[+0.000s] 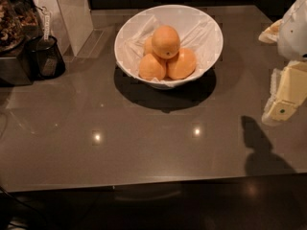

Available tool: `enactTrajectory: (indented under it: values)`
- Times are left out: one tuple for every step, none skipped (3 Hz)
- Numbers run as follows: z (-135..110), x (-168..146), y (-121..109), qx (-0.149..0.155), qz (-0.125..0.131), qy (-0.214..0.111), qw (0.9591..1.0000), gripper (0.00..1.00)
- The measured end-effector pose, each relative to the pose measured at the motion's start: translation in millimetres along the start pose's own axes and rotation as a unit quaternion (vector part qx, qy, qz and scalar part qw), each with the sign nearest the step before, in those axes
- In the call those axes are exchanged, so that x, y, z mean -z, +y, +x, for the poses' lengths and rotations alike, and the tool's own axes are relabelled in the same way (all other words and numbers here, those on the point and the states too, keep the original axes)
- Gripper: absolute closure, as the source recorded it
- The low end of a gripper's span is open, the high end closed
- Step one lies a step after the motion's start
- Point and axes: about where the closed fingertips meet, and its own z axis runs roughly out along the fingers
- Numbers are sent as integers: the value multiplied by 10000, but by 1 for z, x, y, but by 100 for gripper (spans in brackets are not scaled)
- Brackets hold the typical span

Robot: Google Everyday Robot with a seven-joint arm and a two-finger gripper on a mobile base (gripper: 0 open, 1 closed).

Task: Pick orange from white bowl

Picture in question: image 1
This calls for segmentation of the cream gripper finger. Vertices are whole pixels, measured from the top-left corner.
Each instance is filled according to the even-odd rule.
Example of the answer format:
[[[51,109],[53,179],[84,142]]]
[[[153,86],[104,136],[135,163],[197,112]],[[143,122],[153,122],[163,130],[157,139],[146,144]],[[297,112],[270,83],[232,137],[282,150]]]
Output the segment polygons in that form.
[[[288,121],[307,99],[307,63],[292,60],[282,70],[274,69],[262,123],[277,126]]]
[[[259,35],[258,39],[264,43],[269,43],[269,44],[276,43],[279,36],[279,28],[281,24],[282,24],[281,19],[275,21]]]

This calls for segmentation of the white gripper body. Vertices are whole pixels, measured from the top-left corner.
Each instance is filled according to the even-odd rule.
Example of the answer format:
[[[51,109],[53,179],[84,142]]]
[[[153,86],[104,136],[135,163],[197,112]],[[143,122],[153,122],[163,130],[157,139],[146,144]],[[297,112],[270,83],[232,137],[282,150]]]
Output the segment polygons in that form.
[[[277,49],[288,60],[307,60],[307,0],[295,0],[283,15]]]

